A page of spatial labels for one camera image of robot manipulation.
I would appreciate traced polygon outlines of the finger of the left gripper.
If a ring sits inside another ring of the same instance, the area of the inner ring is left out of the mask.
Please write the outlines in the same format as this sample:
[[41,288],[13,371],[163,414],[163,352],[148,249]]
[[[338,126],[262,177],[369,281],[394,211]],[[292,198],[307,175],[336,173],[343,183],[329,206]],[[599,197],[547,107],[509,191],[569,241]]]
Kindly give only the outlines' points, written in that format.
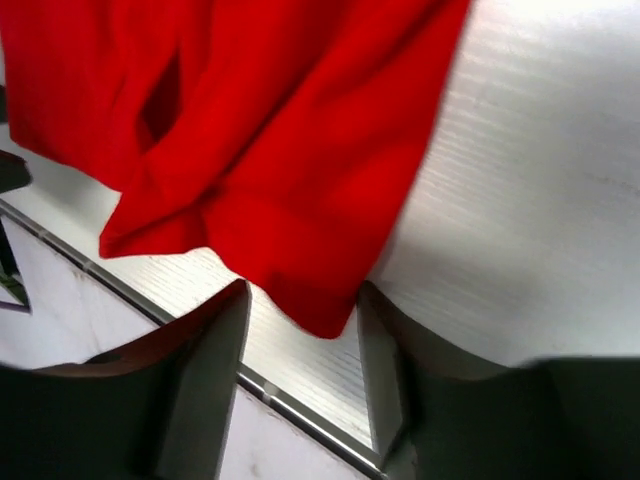
[[0,193],[23,188],[31,183],[26,161],[10,152],[0,151]]

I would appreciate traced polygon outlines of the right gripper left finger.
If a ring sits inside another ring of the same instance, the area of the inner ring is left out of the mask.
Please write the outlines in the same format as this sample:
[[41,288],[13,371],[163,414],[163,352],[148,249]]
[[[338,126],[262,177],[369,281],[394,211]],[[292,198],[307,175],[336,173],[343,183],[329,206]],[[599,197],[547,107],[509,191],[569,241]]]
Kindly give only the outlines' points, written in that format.
[[249,303],[237,280],[84,363],[3,366],[2,477],[217,478]]

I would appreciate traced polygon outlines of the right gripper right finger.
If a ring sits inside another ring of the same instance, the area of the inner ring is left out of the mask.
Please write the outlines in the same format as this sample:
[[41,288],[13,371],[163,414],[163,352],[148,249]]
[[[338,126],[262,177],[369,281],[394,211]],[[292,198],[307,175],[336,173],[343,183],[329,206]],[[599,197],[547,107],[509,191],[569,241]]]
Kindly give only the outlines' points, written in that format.
[[357,302],[372,444],[390,479],[635,479],[639,362],[487,361],[402,312]]

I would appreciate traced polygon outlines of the red t shirt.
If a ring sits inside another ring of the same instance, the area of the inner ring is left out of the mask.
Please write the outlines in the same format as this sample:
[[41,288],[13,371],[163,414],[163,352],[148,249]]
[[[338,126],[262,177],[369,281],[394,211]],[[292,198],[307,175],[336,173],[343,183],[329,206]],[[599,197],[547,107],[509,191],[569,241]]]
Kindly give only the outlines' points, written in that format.
[[338,337],[433,131],[465,1],[5,1],[21,147],[119,193],[104,258],[208,247]]

